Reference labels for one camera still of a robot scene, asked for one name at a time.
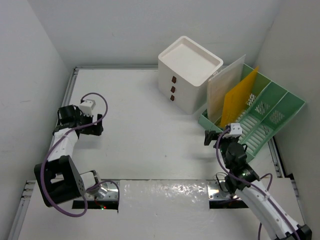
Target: green plastic basket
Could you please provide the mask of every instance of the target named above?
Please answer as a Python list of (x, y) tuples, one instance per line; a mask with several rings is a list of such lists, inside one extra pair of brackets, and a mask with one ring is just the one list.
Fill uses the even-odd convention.
[[(243, 65), (244, 79), (253, 69)], [(247, 161), (250, 162), (263, 145), (268, 142), (303, 107), (305, 101), (258, 73), (247, 102), (247, 109), (237, 118), (243, 133), (239, 143), (247, 144)], [(222, 132), (218, 127), (221, 118), (215, 123), (208, 119), (207, 110), (199, 118), (205, 130)]]

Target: white wall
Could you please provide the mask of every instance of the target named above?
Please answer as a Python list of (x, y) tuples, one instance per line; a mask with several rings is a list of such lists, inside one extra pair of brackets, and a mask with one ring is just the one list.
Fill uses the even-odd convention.
[(27, 0), (0, 7), (0, 240), (43, 160), (69, 73)]
[(307, 101), (276, 140), (296, 180), (313, 239), (320, 239), (319, 13), (319, 0), (284, 0), (256, 62), (260, 72)]
[(28, 0), (69, 68), (157, 64), (186, 35), (253, 64), (281, 0)]

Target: yellow board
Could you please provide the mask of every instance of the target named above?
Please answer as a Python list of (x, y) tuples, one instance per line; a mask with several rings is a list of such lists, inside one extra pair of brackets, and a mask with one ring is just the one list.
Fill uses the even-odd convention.
[(224, 128), (227, 124), (234, 123), (237, 117), (245, 110), (258, 70), (259, 67), (257, 66), (224, 96), (220, 127)]

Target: white box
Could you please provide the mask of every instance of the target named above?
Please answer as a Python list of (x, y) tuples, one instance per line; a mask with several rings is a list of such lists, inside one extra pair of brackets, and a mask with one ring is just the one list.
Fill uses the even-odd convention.
[(206, 102), (208, 80), (223, 63), (181, 36), (158, 56), (159, 90), (187, 114), (193, 114)]

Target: green rack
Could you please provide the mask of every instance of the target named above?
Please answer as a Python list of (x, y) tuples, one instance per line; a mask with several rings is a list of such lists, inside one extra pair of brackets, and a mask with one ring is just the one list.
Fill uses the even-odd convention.
[[(241, 79), (252, 71), (251, 67), (244, 64)], [(255, 158), (263, 145), (289, 122), (304, 104), (305, 101), (258, 72), (246, 104), (247, 108), (236, 120), (243, 130), (239, 143), (248, 146), (248, 162)], [(212, 123), (206, 110), (200, 115), (198, 122), (205, 130), (220, 133), (223, 131), (218, 127), (220, 121), (221, 118)]]

